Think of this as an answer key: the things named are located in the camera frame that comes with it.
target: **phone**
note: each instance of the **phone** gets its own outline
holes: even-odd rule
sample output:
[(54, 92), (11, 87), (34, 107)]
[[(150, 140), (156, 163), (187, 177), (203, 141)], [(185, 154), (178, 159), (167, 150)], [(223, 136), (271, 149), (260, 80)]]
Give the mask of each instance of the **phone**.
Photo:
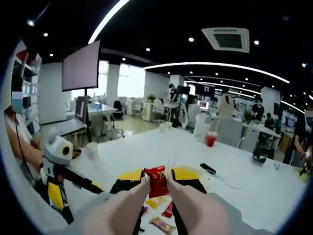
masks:
[(212, 175), (216, 175), (216, 170), (214, 170), (213, 168), (209, 167), (207, 164), (205, 163), (201, 163), (200, 166), (205, 169), (207, 172), (209, 172)]

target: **red snack package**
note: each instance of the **red snack package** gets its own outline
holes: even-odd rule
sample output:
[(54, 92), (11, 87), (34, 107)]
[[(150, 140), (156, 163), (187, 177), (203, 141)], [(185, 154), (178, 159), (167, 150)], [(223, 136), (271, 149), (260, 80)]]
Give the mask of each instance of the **red snack package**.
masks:
[(152, 169), (144, 169), (145, 173), (150, 176), (149, 198), (160, 197), (170, 194), (166, 187), (166, 178), (164, 175), (165, 166), (158, 166)]
[(173, 201), (169, 204), (169, 206), (166, 208), (165, 212), (162, 213), (163, 216), (171, 218), (173, 213)]

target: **ceiling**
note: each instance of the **ceiling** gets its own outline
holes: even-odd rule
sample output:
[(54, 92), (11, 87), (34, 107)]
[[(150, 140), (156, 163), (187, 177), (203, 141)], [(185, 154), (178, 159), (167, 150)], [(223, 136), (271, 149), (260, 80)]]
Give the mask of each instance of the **ceiling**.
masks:
[[(29, 11), (34, 19), (46, 3)], [(92, 33), (117, 0), (54, 1), (34, 27), (26, 27), (22, 37), (37, 51), (44, 63), (62, 61), (88, 43)], [(313, 89), (313, 34), (311, 12), (305, 5), (269, 7), (263, 4), (208, 4), (193, 0), (130, 0), (105, 26), (97, 39), (111, 49), (101, 59), (112, 63), (151, 66), (176, 62), (219, 62), (263, 70), (288, 81), (250, 70), (224, 66), (184, 65), (150, 69), (155, 73), (181, 74), (195, 81), (220, 83), (260, 91), (263, 86), (282, 92), (283, 100), (304, 109)], [(250, 52), (214, 50), (202, 28), (247, 28)], [(256, 46), (253, 41), (259, 40)]]

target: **air conditioning vent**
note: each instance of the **air conditioning vent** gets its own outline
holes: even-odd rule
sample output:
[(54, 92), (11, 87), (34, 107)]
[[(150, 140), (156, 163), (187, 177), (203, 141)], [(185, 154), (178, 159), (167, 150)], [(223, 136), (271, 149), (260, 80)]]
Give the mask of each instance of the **air conditioning vent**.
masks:
[(202, 32), (214, 50), (249, 53), (249, 30), (246, 28), (203, 28)]

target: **red drink cup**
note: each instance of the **red drink cup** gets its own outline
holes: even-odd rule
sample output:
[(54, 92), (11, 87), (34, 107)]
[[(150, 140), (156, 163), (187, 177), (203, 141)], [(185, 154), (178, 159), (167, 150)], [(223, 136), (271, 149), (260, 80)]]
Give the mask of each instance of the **red drink cup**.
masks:
[(217, 134), (215, 132), (209, 132), (206, 138), (206, 146), (213, 147)]

